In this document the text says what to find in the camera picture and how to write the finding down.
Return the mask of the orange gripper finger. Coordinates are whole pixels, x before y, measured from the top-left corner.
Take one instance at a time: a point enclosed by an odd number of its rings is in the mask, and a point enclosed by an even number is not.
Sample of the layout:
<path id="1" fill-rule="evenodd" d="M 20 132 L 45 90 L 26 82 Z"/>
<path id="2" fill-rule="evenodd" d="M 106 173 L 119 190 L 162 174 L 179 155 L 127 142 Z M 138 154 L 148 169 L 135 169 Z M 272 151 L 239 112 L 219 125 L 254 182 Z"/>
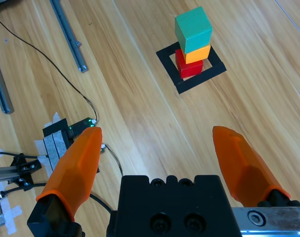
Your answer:
<path id="1" fill-rule="evenodd" d="M 213 141 L 225 183 L 236 201 L 244 207 L 300 207 L 241 134 L 214 126 Z"/>
<path id="2" fill-rule="evenodd" d="M 85 236 L 75 214 L 90 196 L 102 140 L 101 128 L 87 128 L 59 159 L 27 220 L 33 236 Z"/>

